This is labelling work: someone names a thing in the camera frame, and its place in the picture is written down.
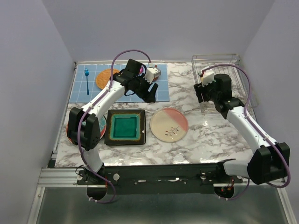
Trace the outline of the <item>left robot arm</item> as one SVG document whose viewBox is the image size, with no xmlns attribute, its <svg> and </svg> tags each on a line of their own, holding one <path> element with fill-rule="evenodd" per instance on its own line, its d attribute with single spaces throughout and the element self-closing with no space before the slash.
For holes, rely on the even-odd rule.
<svg viewBox="0 0 299 224">
<path fill-rule="evenodd" d="M 154 103 L 158 88 L 154 79 L 160 74 L 160 69 L 153 63 L 145 66 L 141 62 L 129 59 L 126 67 L 119 72 L 110 69 L 107 85 L 93 100 L 81 108 L 73 107 L 70 110 L 67 138 L 79 147 L 84 166 L 89 170 L 87 178 L 91 183 L 99 184 L 104 177 L 100 170 L 103 162 L 94 149 L 100 140 L 99 120 L 110 106 L 128 91 L 146 103 Z"/>
</svg>

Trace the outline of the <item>blue grid placemat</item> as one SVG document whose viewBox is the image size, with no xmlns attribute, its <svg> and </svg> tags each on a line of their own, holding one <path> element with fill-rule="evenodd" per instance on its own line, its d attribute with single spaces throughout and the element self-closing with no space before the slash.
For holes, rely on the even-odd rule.
<svg viewBox="0 0 299 224">
<path fill-rule="evenodd" d="M 97 75 L 105 70 L 110 69 L 110 64 L 87 64 L 78 65 L 75 79 L 72 85 L 72 91 L 69 98 L 69 103 L 88 103 L 93 100 L 100 92 L 101 89 L 97 87 L 95 78 Z M 170 101 L 169 95 L 169 84 L 168 84 L 168 70 L 166 64 L 158 64 L 157 67 L 161 70 L 161 76 L 155 81 L 158 84 L 156 91 L 157 102 L 168 102 Z M 86 77 L 84 70 L 88 68 L 88 84 L 89 84 L 89 95 L 86 93 Z"/>
</svg>

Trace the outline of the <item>teal and red plate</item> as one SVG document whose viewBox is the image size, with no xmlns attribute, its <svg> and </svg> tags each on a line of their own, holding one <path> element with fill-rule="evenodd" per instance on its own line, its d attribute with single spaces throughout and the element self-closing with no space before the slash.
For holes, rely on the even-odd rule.
<svg viewBox="0 0 299 224">
<path fill-rule="evenodd" d="M 104 115 L 99 121 L 99 126 L 100 126 L 100 140 L 102 140 L 105 136 L 105 132 L 107 129 L 107 119 Z"/>
</svg>

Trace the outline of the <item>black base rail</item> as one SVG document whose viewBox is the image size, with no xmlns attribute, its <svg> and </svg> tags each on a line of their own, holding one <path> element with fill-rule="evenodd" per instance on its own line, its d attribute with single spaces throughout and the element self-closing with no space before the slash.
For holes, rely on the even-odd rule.
<svg viewBox="0 0 299 224">
<path fill-rule="evenodd" d="M 99 194 L 213 194 L 220 187 L 242 183 L 228 176 L 218 163 L 105 166 L 102 180 L 87 169 L 79 171 L 78 185 Z"/>
</svg>

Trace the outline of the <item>brown ceramic mug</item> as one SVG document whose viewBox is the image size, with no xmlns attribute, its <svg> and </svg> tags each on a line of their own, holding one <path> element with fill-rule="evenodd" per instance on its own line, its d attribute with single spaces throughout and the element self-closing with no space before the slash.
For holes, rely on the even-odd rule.
<svg viewBox="0 0 299 224">
<path fill-rule="evenodd" d="M 155 65 L 154 77 L 155 79 L 158 79 L 160 76 L 161 76 L 161 70 L 157 67 L 157 65 Z"/>
</svg>

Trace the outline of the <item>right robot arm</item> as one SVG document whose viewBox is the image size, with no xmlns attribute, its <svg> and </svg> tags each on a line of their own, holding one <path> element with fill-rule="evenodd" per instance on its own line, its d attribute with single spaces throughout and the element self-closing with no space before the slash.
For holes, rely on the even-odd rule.
<svg viewBox="0 0 299 224">
<path fill-rule="evenodd" d="M 244 103 L 232 96 L 232 80 L 227 74 L 204 72 L 202 81 L 194 85 L 198 101 L 211 101 L 224 119 L 229 121 L 252 150 L 249 161 L 229 159 L 221 162 L 215 178 L 221 183 L 232 176 L 249 178 L 255 184 L 270 183 L 288 175 L 290 149 L 270 137 L 250 116 Z"/>
</svg>

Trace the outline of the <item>woven wicker coaster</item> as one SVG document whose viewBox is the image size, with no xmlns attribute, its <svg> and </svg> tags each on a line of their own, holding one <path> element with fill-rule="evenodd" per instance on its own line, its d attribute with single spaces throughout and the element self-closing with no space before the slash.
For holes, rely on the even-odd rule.
<svg viewBox="0 0 299 224">
<path fill-rule="evenodd" d="M 111 77 L 111 69 L 105 69 L 101 71 L 95 78 L 95 83 L 97 87 L 99 87 L 101 90 L 104 89 L 108 81 L 110 80 L 110 77 Z"/>
</svg>

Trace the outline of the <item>blue fork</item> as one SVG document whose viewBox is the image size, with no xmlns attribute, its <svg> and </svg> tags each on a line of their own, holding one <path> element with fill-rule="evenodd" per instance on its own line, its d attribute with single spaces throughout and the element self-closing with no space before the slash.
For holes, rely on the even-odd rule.
<svg viewBox="0 0 299 224">
<path fill-rule="evenodd" d="M 89 76 L 88 68 L 85 68 L 84 73 L 85 73 L 85 77 L 86 77 L 86 93 L 87 93 L 87 95 L 89 95 L 90 93 L 89 93 L 89 84 L 88 84 L 88 76 Z"/>
</svg>

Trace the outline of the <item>aluminium frame extrusion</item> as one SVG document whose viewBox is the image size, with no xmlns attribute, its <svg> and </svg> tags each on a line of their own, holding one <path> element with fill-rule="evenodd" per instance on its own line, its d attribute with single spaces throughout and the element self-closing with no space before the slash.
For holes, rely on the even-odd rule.
<svg viewBox="0 0 299 224">
<path fill-rule="evenodd" d="M 75 187 L 77 175 L 75 168 L 42 168 L 38 187 Z"/>
</svg>

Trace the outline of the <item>brown rimmed plate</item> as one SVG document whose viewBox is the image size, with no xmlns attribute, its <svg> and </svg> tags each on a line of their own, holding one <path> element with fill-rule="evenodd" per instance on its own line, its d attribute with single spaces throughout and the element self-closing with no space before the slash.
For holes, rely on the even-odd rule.
<svg viewBox="0 0 299 224">
<path fill-rule="evenodd" d="M 176 142 L 188 131 L 188 121 L 178 110 L 164 108 L 153 114 L 150 129 L 154 136 L 164 142 Z"/>
</svg>

